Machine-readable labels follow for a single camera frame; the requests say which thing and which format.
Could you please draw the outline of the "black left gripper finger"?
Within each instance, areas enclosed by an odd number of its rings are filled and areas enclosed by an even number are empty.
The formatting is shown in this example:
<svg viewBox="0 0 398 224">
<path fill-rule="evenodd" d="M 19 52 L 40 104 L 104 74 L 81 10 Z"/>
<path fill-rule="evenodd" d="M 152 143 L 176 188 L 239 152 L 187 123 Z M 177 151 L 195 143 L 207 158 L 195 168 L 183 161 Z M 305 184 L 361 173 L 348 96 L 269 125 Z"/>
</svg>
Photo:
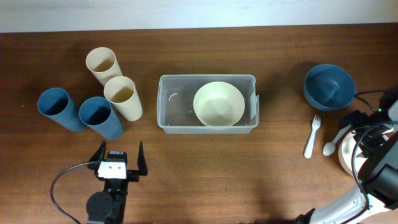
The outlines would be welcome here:
<svg viewBox="0 0 398 224">
<path fill-rule="evenodd" d="M 103 141 L 99 146 L 98 150 L 89 159 L 89 164 L 87 168 L 91 170 L 96 170 L 100 166 L 100 162 L 104 160 L 104 155 L 106 152 L 106 141 Z"/>
<path fill-rule="evenodd" d="M 148 174 L 148 168 L 147 168 L 147 163 L 146 163 L 146 159 L 144 156 L 144 146 L 143 146 L 142 141 L 140 142 L 140 145 L 139 145 L 137 166 L 138 166 L 139 175 L 146 176 Z"/>
</svg>

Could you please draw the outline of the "cream bowl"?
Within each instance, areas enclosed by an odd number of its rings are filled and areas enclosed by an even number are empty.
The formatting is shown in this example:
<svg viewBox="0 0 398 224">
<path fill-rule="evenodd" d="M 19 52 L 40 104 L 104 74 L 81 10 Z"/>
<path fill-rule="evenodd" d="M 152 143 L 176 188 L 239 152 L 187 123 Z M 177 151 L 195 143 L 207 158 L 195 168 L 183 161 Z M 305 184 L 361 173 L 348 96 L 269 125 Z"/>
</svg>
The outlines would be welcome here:
<svg viewBox="0 0 398 224">
<path fill-rule="evenodd" d="M 243 94 L 232 84 L 210 82 L 203 85 L 193 99 L 193 109 L 205 126 L 233 126 L 245 110 Z"/>
<path fill-rule="evenodd" d="M 354 134 L 353 133 L 347 133 L 342 140 L 339 150 L 338 150 L 338 158 L 339 162 L 342 166 L 342 168 L 351 176 L 353 176 L 352 173 L 352 162 L 351 162 L 351 156 L 353 149 L 355 147 L 356 141 L 354 140 Z M 356 151 L 356 156 L 358 156 L 360 153 L 362 153 L 362 150 L 359 148 Z M 355 168 L 356 171 L 359 172 L 360 168 L 362 165 L 367 161 L 368 158 L 364 157 L 356 157 L 355 159 Z"/>
</svg>

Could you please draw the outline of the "blue bowl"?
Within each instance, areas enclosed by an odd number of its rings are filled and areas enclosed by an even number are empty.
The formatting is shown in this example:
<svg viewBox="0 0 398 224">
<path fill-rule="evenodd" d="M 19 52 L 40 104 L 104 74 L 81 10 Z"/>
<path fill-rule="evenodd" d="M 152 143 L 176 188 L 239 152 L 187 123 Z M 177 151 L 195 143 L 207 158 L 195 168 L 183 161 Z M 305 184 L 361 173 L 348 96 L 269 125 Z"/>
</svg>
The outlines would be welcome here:
<svg viewBox="0 0 398 224">
<path fill-rule="evenodd" d="M 334 111 L 352 103 L 356 84 L 352 76 L 341 67 L 320 64 L 306 74 L 303 94 L 312 107 L 321 111 Z"/>
</svg>

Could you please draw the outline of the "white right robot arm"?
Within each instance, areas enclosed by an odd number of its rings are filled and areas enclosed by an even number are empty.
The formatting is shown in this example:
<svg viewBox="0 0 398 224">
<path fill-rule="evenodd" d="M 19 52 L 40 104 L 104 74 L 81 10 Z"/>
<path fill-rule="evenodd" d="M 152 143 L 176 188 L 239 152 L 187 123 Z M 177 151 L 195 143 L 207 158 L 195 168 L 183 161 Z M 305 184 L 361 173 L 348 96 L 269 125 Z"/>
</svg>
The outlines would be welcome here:
<svg viewBox="0 0 398 224">
<path fill-rule="evenodd" d="M 339 120 L 349 127 L 355 145 L 350 155 L 355 186 L 333 203 L 299 215 L 295 223 L 359 223 L 377 213 L 397 209 L 397 87 L 382 91 L 379 109 L 368 115 L 354 111 Z"/>
</svg>

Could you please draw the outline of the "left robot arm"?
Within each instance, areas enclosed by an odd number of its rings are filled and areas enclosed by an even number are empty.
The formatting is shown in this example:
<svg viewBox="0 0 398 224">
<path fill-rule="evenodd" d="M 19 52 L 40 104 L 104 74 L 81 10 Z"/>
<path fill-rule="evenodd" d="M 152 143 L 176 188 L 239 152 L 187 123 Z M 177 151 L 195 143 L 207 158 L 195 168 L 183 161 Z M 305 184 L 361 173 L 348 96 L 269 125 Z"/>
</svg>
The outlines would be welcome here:
<svg viewBox="0 0 398 224">
<path fill-rule="evenodd" d="M 127 153 L 106 152 L 106 141 L 89 160 L 88 168 L 95 172 L 98 180 L 104 182 L 104 189 L 94 193 L 86 203 L 88 223 L 122 223 L 130 182 L 139 182 L 148 174 L 143 143 L 139 145 L 137 170 L 127 169 Z"/>
</svg>

